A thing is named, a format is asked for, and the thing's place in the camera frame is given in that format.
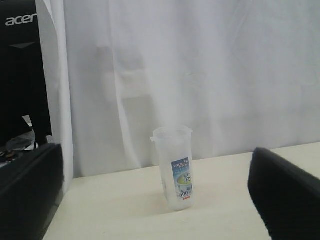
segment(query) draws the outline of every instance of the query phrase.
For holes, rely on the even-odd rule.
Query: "black device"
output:
[[[318,178],[267,149],[257,148],[248,189],[272,240],[320,239]]]
[[[0,0],[0,146],[31,129],[52,135],[35,0]]]
[[[0,240],[42,239],[63,182],[60,145],[45,144],[0,168]]]

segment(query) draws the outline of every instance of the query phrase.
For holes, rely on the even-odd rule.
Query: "black monitor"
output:
[[[0,146],[30,128],[52,135],[35,0],[0,0]]]

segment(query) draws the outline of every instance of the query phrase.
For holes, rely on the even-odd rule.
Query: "table surface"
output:
[[[273,152],[320,177],[320,143]],[[193,161],[195,204],[180,212],[157,166],[74,179],[44,240],[270,240],[247,189],[251,158]]]

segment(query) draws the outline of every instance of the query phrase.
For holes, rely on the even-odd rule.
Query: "container label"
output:
[[[173,161],[171,165],[176,195],[181,200],[187,200],[193,192],[189,158]]]

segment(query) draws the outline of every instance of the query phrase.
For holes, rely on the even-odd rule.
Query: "curtain fold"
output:
[[[64,0],[35,0],[53,138],[62,145],[64,185],[74,178],[71,97]]]
[[[320,140],[319,1],[64,7],[76,177],[156,165],[164,125],[193,129],[195,159]]]

